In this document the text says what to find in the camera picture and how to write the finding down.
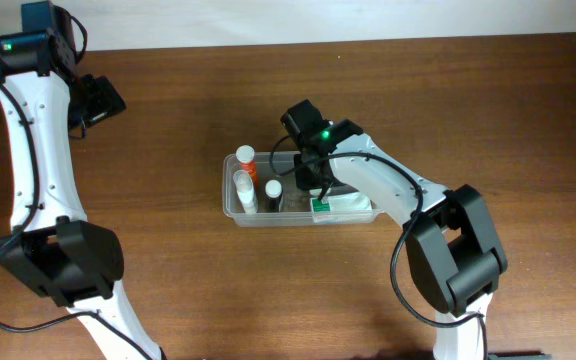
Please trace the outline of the dark bottle white cap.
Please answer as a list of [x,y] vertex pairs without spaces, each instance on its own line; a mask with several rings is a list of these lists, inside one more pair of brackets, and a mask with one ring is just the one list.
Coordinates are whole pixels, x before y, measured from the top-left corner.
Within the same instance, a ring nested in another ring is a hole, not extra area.
[[265,210],[269,213],[280,212],[283,201],[283,186],[278,180],[269,180],[265,187]]

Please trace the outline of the white green medicine box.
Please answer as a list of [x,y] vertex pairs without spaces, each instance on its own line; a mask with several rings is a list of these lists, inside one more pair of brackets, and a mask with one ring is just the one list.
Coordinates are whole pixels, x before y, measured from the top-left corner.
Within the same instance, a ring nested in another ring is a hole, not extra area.
[[370,199],[359,192],[311,198],[310,206],[315,224],[361,222],[373,215]]

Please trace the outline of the orange tablet tube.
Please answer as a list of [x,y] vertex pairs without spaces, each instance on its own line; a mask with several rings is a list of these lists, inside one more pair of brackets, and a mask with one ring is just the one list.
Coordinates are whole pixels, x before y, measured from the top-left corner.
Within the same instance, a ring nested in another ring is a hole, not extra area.
[[236,150],[235,156],[238,162],[240,163],[242,169],[246,171],[248,175],[251,177],[254,186],[258,187],[259,179],[258,179],[257,166],[255,163],[254,149],[249,145],[242,145]]

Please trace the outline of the white spray bottle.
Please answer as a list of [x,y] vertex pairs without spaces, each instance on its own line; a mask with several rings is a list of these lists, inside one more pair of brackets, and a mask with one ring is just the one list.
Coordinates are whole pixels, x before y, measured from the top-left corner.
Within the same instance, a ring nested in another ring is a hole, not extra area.
[[237,197],[245,214],[256,214],[258,202],[252,177],[245,170],[237,170],[233,174]]

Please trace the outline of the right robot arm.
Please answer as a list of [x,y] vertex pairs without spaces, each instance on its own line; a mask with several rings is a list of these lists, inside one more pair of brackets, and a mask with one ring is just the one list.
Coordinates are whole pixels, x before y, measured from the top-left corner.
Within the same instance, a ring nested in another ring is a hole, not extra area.
[[401,227],[390,281],[403,307],[436,329],[433,357],[489,358],[486,313],[508,260],[483,196],[414,173],[359,125],[332,123],[308,100],[280,122],[300,153],[294,174],[323,191],[348,185]]

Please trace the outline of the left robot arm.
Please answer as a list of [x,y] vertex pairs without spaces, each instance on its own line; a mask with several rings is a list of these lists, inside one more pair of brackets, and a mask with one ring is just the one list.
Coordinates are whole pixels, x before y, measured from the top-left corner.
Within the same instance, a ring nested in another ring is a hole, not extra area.
[[0,35],[0,107],[8,129],[14,197],[0,265],[79,320],[108,359],[161,359],[124,289],[117,235],[92,224],[80,201],[70,150],[126,105],[105,77],[79,75],[84,26],[49,1],[21,8],[22,29]]

